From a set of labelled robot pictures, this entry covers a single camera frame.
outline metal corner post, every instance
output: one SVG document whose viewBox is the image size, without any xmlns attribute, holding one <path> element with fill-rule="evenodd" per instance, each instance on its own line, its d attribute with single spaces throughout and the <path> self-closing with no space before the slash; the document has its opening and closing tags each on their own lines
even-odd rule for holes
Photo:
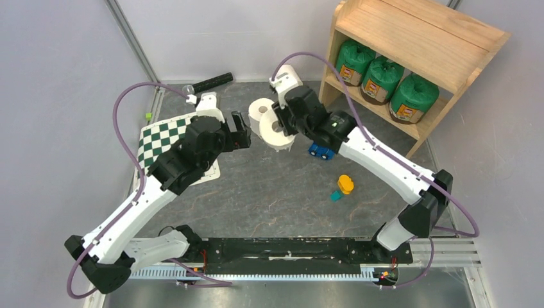
<svg viewBox="0 0 544 308">
<path fill-rule="evenodd" d="M 138 61 L 142 65 L 142 68 L 146 72 L 146 75 L 148 75 L 149 80 L 153 82 L 160 82 L 157 74 L 155 74 L 155 71 L 153 70 L 153 67 L 151 66 L 151 63 L 146 57 L 146 54 L 144 50 L 142 49 L 142 46 L 138 42 L 138 39 L 136 38 L 134 31 L 132 31 L 130 24 L 126 20 L 123 10 L 119 6 L 119 3 L 117 2 L 117 0 L 104 0 L 104 1 L 106 5 L 108 6 L 108 8 L 110 9 L 110 12 L 112 12 L 112 15 L 114 16 L 115 21 L 117 21 L 119 28 L 121 29 L 128 44 L 132 48 L 132 51 L 134 51 L 134 54 L 138 58 Z"/>
<path fill-rule="evenodd" d="M 449 8 L 453 8 L 454 10 L 456 10 L 459 5 L 461 4 L 463 0 L 450 0 L 450 2 L 448 2 L 448 7 Z"/>
</svg>

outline wooden shelf board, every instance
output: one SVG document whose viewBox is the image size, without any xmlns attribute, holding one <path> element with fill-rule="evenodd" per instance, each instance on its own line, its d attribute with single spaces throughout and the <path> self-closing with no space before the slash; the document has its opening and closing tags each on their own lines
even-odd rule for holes
<svg viewBox="0 0 544 308">
<path fill-rule="evenodd" d="M 434 0 L 382 1 L 488 51 L 493 50 L 504 35 L 504 31 Z"/>
<path fill-rule="evenodd" d="M 406 12 L 393 0 L 362 0 L 357 4 L 351 12 L 338 18 L 337 31 L 451 93 L 463 87 L 489 53 L 480 47 L 489 45 L 488 41 L 471 42 L 474 40 L 470 37 L 472 33 L 467 32 L 470 28 L 467 22 L 457 22 L 465 15 L 445 6 L 435 8 L 438 15 L 442 15 L 440 18 L 435 14 L 431 19 L 427 11 L 417 16 L 414 15 L 418 14 L 417 10 L 404 8 L 409 10 Z"/>
<path fill-rule="evenodd" d="M 335 87 L 337 90 L 340 90 L 342 93 L 344 92 L 342 85 L 340 82 L 336 79 L 336 76 L 332 72 L 327 73 L 327 77 L 325 78 L 325 82 L 327 82 L 329 85 Z M 350 93 L 350 97 L 358 102 L 359 104 L 365 106 L 367 109 L 371 110 L 381 118 L 385 119 L 387 122 L 391 123 L 393 126 L 397 127 L 399 130 L 405 132 L 410 137 L 419 140 L 421 135 L 425 135 L 424 133 L 429 129 L 429 126 L 432 124 L 432 122 L 435 120 L 435 118 L 438 116 L 440 111 L 444 109 L 446 104 L 448 103 L 445 99 L 439 98 L 432 108 L 423 116 L 423 119 L 417 124 L 402 124 L 395 122 L 392 120 L 391 116 L 389 115 L 389 105 L 373 105 L 371 103 L 368 103 L 362 96 L 361 91 L 359 90 L 359 87 L 348 87 L 348 91 Z"/>
</svg>

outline toilet paper roll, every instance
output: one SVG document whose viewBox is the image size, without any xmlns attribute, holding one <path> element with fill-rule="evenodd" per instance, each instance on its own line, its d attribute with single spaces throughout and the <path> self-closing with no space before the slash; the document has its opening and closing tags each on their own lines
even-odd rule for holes
<svg viewBox="0 0 544 308">
<path fill-rule="evenodd" d="M 255 135 L 260 136 L 259 121 L 262 115 L 268 110 L 272 110 L 274 101 L 268 98 L 259 98 L 250 104 L 250 127 Z"/>
<path fill-rule="evenodd" d="M 285 136 L 274 110 L 270 109 L 260 118 L 259 130 L 262 140 L 276 151 L 291 149 L 294 136 Z"/>
</svg>

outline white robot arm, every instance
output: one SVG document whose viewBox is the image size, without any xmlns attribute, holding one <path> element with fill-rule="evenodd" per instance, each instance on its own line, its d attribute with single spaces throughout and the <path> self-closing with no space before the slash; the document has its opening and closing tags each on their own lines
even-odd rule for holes
<svg viewBox="0 0 544 308">
<path fill-rule="evenodd" d="M 128 278 L 127 273 L 181 257 L 189 249 L 191 237 L 194 237 L 190 229 L 186 234 L 176 229 L 143 241 L 134 241 L 133 238 L 160 209 L 198 181 L 220 153 L 250 147 L 250 130 L 241 114 L 232 112 L 237 131 L 231 132 L 217 105 L 215 92 L 202 94 L 185 138 L 157 157 L 149 167 L 146 185 L 138 202 L 99 241 L 96 240 L 97 235 L 132 202 L 137 190 L 93 231 L 83 237 L 72 235 L 66 240 L 65 247 L 75 259 L 93 244 L 81 268 L 102 293 L 117 289 Z"/>
<path fill-rule="evenodd" d="M 302 85 L 290 65 L 283 65 L 276 78 L 270 78 L 269 83 L 278 94 L 273 110 L 284 134 L 302 133 L 319 146 L 330 148 L 360 164 L 391 186 L 408 204 L 375 235 L 374 240 L 385 248 L 385 253 L 395 251 L 402 243 L 414 237 L 429 236 L 430 230 L 448 205 L 448 200 L 422 181 L 421 176 L 451 191 L 453 178 L 449 173 L 442 170 L 435 175 L 431 170 L 411 162 L 380 142 L 365 128 L 363 133 L 355 124 L 355 119 L 345 112 L 328 113 L 315 92 Z M 377 151 L 378 147 L 411 166 L 419 175 L 411 173 L 383 151 Z"/>
</svg>

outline checkerboard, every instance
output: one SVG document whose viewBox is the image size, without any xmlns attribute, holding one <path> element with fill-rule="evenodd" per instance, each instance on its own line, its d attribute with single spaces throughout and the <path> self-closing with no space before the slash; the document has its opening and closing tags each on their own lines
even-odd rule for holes
<svg viewBox="0 0 544 308">
<path fill-rule="evenodd" d="M 151 125 L 147 125 L 140 131 L 140 143 L 138 147 L 138 162 L 140 166 L 144 168 L 144 171 L 148 172 L 149 166 L 157 159 L 157 157 L 168 151 L 171 145 L 183 138 L 185 135 L 185 129 L 191 122 L 191 118 L 196 116 L 196 113 L 190 113 L 181 115 L 179 117 L 173 117 L 168 120 L 159 121 Z M 200 180 L 194 182 L 192 185 L 208 182 L 219 178 L 221 172 L 219 171 L 219 164 L 214 162 L 212 167 L 204 173 L 204 176 Z M 134 171 L 133 189 L 138 186 L 139 175 L 138 171 Z"/>
</svg>

